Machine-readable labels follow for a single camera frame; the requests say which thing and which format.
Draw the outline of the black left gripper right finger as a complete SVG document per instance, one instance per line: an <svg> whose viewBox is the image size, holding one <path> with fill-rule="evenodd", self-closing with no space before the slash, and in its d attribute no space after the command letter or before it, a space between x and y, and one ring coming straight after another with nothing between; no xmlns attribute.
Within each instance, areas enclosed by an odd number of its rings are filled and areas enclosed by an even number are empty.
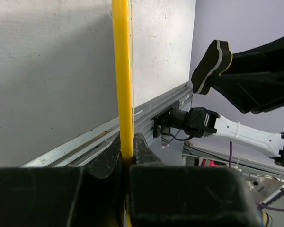
<svg viewBox="0 0 284 227"><path fill-rule="evenodd" d="M134 227L258 227L259 212L244 177L228 167L167 166L141 133L129 170Z"/></svg>

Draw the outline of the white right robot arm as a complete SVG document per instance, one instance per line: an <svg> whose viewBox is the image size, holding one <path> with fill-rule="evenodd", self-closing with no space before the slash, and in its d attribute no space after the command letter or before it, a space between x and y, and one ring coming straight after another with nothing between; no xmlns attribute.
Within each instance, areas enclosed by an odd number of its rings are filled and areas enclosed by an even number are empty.
<svg viewBox="0 0 284 227"><path fill-rule="evenodd" d="M239 53L232 53L227 41L213 40L191 82L194 94L213 88L244 114L284 107L284 37ZM171 110L161 124L189 138L216 136L250 147L284 167L284 133L260 131L203 107Z"/></svg>

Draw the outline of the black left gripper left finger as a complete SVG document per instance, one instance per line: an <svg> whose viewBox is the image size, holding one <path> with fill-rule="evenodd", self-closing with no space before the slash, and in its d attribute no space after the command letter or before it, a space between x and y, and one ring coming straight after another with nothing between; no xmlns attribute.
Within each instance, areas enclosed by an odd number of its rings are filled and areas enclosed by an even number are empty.
<svg viewBox="0 0 284 227"><path fill-rule="evenodd" d="M121 227L120 138L82 167L0 168L0 227Z"/></svg>

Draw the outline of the black yellow whiteboard eraser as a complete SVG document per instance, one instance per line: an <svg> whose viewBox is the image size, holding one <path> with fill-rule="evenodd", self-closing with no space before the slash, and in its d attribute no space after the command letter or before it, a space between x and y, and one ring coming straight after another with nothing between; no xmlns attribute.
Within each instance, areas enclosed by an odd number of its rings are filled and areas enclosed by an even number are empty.
<svg viewBox="0 0 284 227"><path fill-rule="evenodd" d="M230 67L232 59L233 53L229 42L213 40L193 71L191 78L193 93L208 94L210 86L206 84L206 81L225 72Z"/></svg>

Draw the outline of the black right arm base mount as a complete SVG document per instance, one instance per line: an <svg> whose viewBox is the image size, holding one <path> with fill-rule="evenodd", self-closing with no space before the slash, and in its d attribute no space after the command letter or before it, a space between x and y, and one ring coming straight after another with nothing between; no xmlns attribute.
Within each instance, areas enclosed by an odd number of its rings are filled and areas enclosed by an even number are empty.
<svg viewBox="0 0 284 227"><path fill-rule="evenodd" d="M170 134L170 127L167 126L169 115L174 109L179 109L180 101L175 101L164 107L158 114L153 117L153 137L158 138L164 134Z"/></svg>

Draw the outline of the yellow framed small whiteboard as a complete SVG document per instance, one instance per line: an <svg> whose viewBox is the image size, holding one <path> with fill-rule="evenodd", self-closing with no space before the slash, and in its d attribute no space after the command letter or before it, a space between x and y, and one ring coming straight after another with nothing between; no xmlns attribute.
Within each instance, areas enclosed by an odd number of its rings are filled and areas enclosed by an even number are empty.
<svg viewBox="0 0 284 227"><path fill-rule="evenodd" d="M189 78L194 0L132 0L134 104ZM0 0L0 166L118 115L109 0Z"/></svg>

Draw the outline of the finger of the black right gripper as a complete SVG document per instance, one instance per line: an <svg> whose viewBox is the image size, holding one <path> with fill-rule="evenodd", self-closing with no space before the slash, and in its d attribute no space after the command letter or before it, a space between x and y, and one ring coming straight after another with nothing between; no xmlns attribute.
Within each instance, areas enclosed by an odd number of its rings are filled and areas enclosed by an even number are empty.
<svg viewBox="0 0 284 227"><path fill-rule="evenodd" d="M209 85L242 113L284 107L284 71L226 74L210 79Z"/></svg>
<svg viewBox="0 0 284 227"><path fill-rule="evenodd" d="M271 74L284 77L284 36L262 46L233 54L228 77Z"/></svg>

